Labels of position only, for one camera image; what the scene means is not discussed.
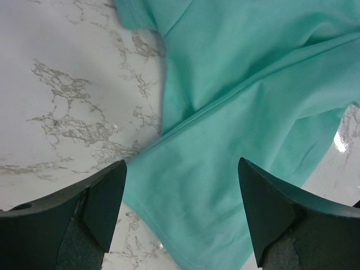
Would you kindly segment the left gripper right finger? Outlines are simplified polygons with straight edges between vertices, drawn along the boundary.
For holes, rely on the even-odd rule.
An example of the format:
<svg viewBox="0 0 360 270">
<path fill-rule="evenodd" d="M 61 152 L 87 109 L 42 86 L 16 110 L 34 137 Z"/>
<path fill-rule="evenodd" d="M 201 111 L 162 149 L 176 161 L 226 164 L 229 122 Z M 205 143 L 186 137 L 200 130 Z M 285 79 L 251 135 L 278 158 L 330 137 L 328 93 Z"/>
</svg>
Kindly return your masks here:
<svg viewBox="0 0 360 270">
<path fill-rule="evenodd" d="M 259 268 L 359 269 L 359 203 L 324 199 L 244 158 L 238 177 Z"/>
</svg>

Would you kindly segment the teal t shirt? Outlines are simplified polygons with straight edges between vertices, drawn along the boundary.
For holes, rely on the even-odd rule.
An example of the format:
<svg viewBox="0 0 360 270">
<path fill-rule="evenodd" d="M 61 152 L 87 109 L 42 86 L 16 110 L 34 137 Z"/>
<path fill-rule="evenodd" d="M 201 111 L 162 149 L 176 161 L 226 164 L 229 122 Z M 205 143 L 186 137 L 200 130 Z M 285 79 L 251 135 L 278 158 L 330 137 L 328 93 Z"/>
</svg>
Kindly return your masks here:
<svg viewBox="0 0 360 270">
<path fill-rule="evenodd" d="M 253 251 L 237 165 L 297 186 L 359 105 L 358 1 L 116 1 L 164 40 L 161 140 L 128 164 L 125 203 L 182 269 Z"/>
</svg>

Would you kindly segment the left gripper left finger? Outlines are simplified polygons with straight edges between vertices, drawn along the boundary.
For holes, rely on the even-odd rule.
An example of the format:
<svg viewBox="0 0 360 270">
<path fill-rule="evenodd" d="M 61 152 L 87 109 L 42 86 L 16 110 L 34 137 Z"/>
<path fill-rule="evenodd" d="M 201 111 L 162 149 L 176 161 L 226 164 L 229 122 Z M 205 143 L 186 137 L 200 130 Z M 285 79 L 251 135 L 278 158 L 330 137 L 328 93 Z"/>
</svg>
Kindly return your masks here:
<svg viewBox="0 0 360 270">
<path fill-rule="evenodd" d="M 1 211 L 1 269 L 101 269 L 125 188 L 120 160 L 37 200 Z"/>
</svg>

